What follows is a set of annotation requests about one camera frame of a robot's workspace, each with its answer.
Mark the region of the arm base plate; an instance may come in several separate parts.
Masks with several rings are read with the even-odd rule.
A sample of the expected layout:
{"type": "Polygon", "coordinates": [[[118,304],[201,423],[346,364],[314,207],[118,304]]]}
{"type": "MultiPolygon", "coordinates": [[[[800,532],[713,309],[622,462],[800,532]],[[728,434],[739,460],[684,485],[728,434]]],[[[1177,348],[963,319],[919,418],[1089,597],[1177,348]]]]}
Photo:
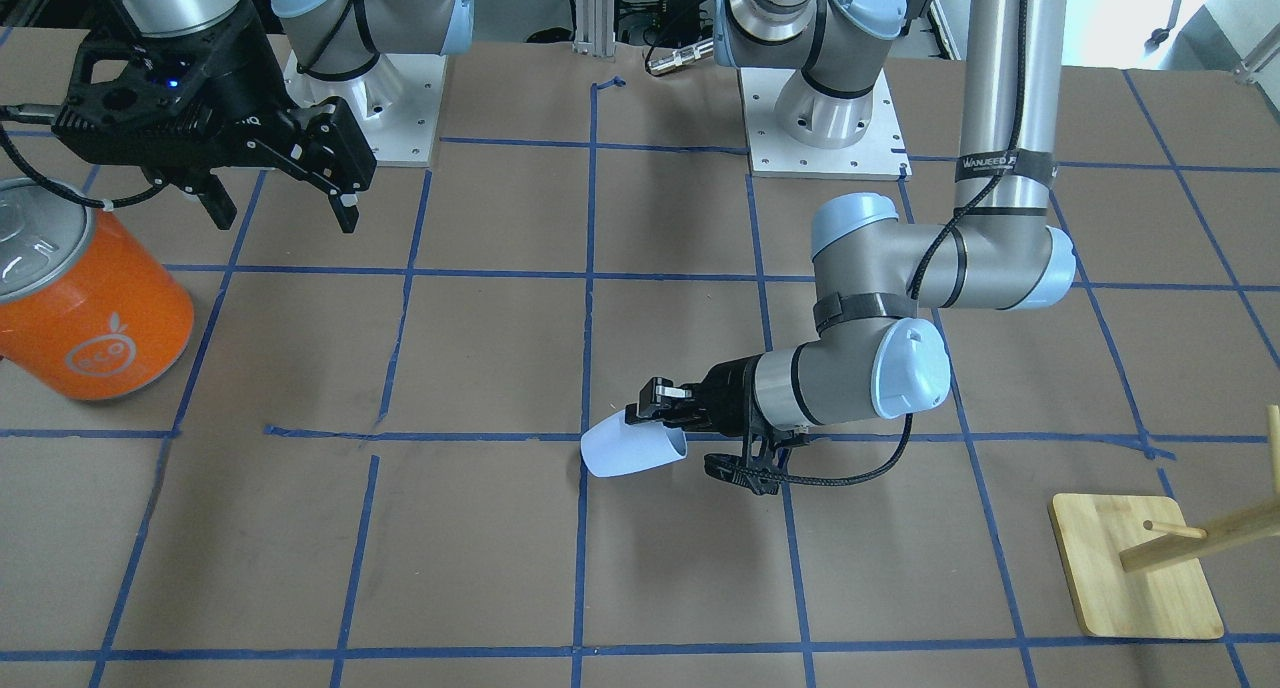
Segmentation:
{"type": "Polygon", "coordinates": [[[799,70],[739,69],[755,176],[896,182],[913,176],[884,72],[869,95],[822,95],[799,70]]]}
{"type": "Polygon", "coordinates": [[[447,56],[384,54],[364,75],[330,82],[301,74],[291,54],[284,77],[297,104],[343,97],[381,168],[429,168],[447,66],[447,56]]]}

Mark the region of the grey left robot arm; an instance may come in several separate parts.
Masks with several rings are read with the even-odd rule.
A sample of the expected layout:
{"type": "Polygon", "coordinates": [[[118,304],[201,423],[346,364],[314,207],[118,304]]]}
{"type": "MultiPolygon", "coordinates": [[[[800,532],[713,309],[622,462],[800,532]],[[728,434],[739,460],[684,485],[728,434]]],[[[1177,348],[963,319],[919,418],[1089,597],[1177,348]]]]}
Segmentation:
{"type": "MultiPolygon", "coordinates": [[[[864,106],[905,0],[717,0],[716,59],[797,70],[826,104],[864,106]]],[[[628,425],[810,428],[942,404],[951,361],[918,309],[1038,309],[1073,283],[1073,242],[1046,214],[1068,0],[969,0],[963,127],[948,223],[904,223],[893,199],[846,193],[812,223],[817,338],[716,364],[698,382],[652,379],[628,425]]]]}

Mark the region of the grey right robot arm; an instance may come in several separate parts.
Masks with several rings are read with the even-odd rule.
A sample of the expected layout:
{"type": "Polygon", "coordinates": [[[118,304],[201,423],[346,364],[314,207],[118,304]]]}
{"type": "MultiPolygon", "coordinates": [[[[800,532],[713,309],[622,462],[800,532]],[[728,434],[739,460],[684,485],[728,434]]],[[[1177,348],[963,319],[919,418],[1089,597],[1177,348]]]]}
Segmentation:
{"type": "Polygon", "coordinates": [[[399,107],[390,56],[468,50],[474,0],[268,0],[294,58],[282,68],[253,0],[91,0],[51,128],[78,159],[138,168],[198,199],[216,228],[237,208],[216,170],[270,168],[323,192],[342,231],[375,174],[369,136],[399,107]]]}

